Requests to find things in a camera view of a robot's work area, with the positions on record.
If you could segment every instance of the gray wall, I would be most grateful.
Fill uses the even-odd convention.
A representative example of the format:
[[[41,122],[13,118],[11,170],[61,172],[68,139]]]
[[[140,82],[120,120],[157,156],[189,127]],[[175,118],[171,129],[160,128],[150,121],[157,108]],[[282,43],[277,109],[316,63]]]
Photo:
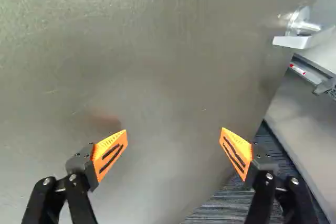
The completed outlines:
[[[311,20],[325,26],[336,24],[336,0],[316,0]],[[336,33],[324,44],[297,53],[336,74]]]
[[[113,118],[130,144],[91,195],[98,221],[181,221],[231,175],[219,129],[256,133],[292,55],[271,40],[302,2],[0,0],[4,222]]]

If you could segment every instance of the gray door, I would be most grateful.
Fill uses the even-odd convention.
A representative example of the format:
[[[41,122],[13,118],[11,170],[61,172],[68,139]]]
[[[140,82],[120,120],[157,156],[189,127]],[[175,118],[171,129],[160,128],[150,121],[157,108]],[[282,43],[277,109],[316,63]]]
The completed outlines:
[[[272,38],[312,1],[1,0],[4,221],[118,129],[129,147],[90,196],[98,221],[181,221],[232,174],[219,129],[255,134],[291,58]]]

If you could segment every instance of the orange gripper pad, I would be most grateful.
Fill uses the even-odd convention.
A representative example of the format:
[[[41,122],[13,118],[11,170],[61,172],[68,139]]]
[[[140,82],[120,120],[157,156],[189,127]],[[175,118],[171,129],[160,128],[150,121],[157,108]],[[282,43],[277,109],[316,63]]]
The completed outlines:
[[[222,128],[219,143],[242,180],[245,181],[252,161],[252,145],[226,128]]]
[[[119,131],[95,144],[91,160],[98,182],[101,182],[127,146],[126,130]]]

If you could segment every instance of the screw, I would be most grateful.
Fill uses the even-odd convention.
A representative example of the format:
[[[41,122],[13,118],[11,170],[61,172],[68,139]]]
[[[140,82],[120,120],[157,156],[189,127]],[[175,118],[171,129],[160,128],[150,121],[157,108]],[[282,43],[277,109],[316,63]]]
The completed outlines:
[[[290,181],[292,181],[292,183],[293,183],[294,185],[298,185],[298,184],[299,184],[299,181],[298,181],[297,178],[292,178]]]
[[[69,177],[70,181],[73,181],[76,178],[76,174],[71,174],[71,176]]]
[[[273,175],[271,173],[266,173],[266,178],[269,180],[273,179]]]
[[[50,183],[51,179],[50,178],[46,178],[44,181],[43,181],[43,185],[46,186]]]

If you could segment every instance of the door handle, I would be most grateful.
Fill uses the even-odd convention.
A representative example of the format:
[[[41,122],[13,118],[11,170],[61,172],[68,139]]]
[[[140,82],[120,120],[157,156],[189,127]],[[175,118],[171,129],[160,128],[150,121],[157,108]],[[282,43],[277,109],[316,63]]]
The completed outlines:
[[[335,25],[322,28],[320,25],[307,22],[309,13],[309,6],[296,10],[288,22],[285,36],[275,36],[272,42],[273,45],[307,49],[328,40],[335,31]]]

